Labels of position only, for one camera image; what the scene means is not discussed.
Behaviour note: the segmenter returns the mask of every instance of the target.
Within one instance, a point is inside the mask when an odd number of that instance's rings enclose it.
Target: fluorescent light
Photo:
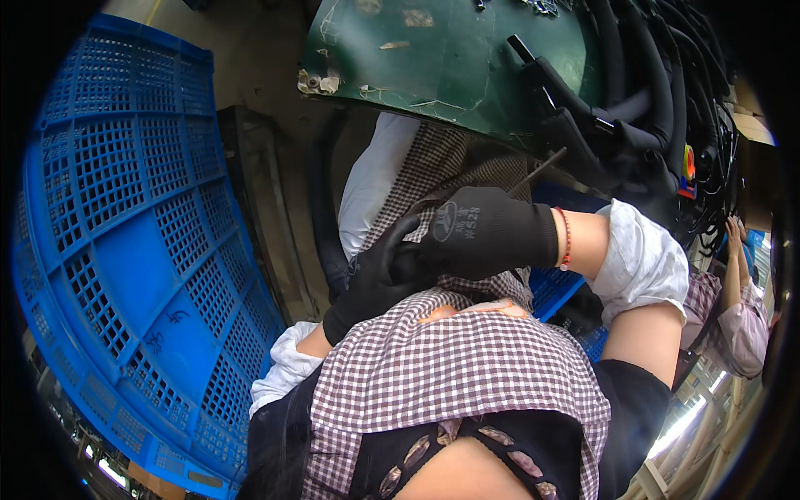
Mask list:
[[[678,439],[678,436],[683,434],[686,431],[686,428],[689,427],[689,424],[692,423],[695,417],[698,416],[700,410],[706,405],[706,399],[703,396],[700,396],[700,401],[698,401],[694,406],[689,408],[689,411],[686,412],[667,432],[663,435],[660,439],[656,440],[653,443],[653,447],[650,448],[650,452],[647,454],[647,458],[652,460],[653,458],[657,457],[659,453],[664,451],[675,439]]]
[[[121,476],[121,475],[117,474],[116,472],[114,472],[111,469],[111,467],[109,467],[107,460],[103,459],[103,460],[100,461],[100,468],[102,469],[103,472],[106,473],[106,475],[108,475],[109,478],[112,478],[113,480],[115,480],[117,482],[117,484],[119,484],[123,488],[125,488],[127,486],[127,484],[128,484],[127,479],[125,479],[124,476]]]

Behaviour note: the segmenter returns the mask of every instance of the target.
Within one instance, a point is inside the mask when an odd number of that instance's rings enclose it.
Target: bracelet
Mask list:
[[[556,210],[564,217],[564,226],[566,226],[566,252],[564,253],[564,259],[561,260],[561,265],[558,267],[562,271],[566,271],[567,268],[570,266],[570,250],[572,249],[572,231],[570,230],[570,221],[566,220],[566,214],[564,214],[564,210],[561,210],[560,206],[555,207]]]

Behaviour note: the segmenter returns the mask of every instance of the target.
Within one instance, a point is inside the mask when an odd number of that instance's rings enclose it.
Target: work glove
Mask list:
[[[437,211],[423,255],[443,273],[478,281],[518,267],[553,267],[558,235],[550,207],[497,187],[463,187]]]
[[[418,227],[419,217],[405,216],[350,261],[347,290],[322,320],[332,346],[356,323],[380,316],[409,295],[436,284],[436,274],[419,252],[419,244],[402,240]]]

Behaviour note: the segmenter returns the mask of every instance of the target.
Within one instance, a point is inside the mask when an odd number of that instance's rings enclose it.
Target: blue plastic crate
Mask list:
[[[148,472],[227,498],[284,325],[228,182],[213,71],[208,50],[97,16],[31,134],[11,256],[76,407]]]
[[[580,212],[596,212],[608,205],[603,199],[547,181],[536,185],[531,191],[531,198],[536,203]],[[528,284],[534,294],[532,304],[534,316],[541,321],[550,319],[558,308],[578,291],[583,282],[583,276],[572,271],[563,272],[554,267],[531,269]]]
[[[579,335],[576,337],[578,343],[583,347],[586,356],[592,362],[600,361],[602,348],[606,346],[606,339],[608,338],[608,329],[604,326],[597,328],[595,331],[589,332],[587,335]]]
[[[584,281],[580,274],[562,271],[557,267],[531,269],[528,284],[534,294],[534,316],[540,321],[550,319],[578,291]]]

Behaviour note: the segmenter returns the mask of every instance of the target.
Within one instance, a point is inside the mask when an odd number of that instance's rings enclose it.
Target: white cloth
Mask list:
[[[689,263],[672,236],[627,203],[613,200],[599,214],[610,218],[610,243],[597,279],[586,281],[603,302],[603,321],[611,323],[624,310],[669,302],[686,313],[683,301],[689,289]],[[275,366],[250,390],[250,417],[262,406],[277,401],[311,375],[320,358],[300,354],[297,344],[316,323],[299,322],[278,338],[270,355]]]
[[[348,261],[389,196],[418,128],[414,118],[386,112],[378,116],[372,142],[353,164],[339,207],[339,240]]]
[[[586,283],[602,301],[603,323],[628,309],[669,302],[685,325],[689,262],[683,248],[632,205],[614,199],[597,213],[610,219],[608,253],[597,278]]]
[[[319,323],[300,321],[290,326],[272,345],[270,356],[275,362],[264,378],[253,382],[250,396],[250,418],[264,405],[286,396],[297,384],[317,369],[322,358],[298,352],[298,343],[308,337]]]

